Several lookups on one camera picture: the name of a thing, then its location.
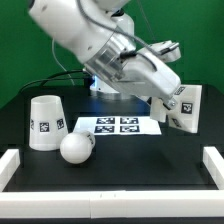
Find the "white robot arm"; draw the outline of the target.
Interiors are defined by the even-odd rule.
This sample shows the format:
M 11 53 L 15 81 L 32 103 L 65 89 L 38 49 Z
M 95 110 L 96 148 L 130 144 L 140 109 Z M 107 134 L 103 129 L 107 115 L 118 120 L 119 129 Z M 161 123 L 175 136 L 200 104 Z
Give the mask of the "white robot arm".
M 169 109 L 180 78 L 140 38 L 123 30 L 112 15 L 125 0 L 29 0 L 32 19 L 71 51 L 86 70 L 118 92 L 143 100 L 157 97 Z

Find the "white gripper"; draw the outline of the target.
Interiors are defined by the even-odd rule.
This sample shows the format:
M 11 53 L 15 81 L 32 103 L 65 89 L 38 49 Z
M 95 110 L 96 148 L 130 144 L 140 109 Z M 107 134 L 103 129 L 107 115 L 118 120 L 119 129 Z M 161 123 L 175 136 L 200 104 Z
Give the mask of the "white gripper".
M 161 98 L 168 110 L 177 106 L 172 97 L 181 84 L 179 76 L 145 48 L 123 63 L 121 75 L 110 82 L 115 90 L 138 97 Z

